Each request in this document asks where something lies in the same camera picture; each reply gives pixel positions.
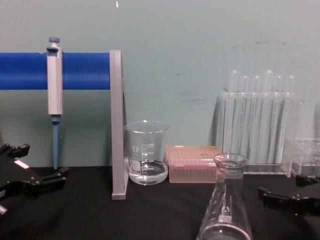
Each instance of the blue pipette holder bar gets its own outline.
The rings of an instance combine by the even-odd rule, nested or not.
[[[128,154],[124,125],[122,53],[64,52],[62,83],[64,90],[110,90],[112,135],[112,199],[126,199]],[[0,53],[0,90],[47,90],[47,53]]]

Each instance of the pink tip box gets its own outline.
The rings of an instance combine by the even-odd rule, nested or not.
[[[216,182],[216,164],[214,157],[221,153],[216,146],[168,146],[165,160],[169,168],[170,183]]]

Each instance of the glassware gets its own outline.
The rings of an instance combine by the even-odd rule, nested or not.
[[[160,121],[136,121],[124,127],[129,142],[129,177],[141,185],[161,183],[168,176],[164,161],[168,125]]]
[[[214,157],[216,184],[197,240],[252,240],[243,202],[243,175],[247,159],[221,153]]]

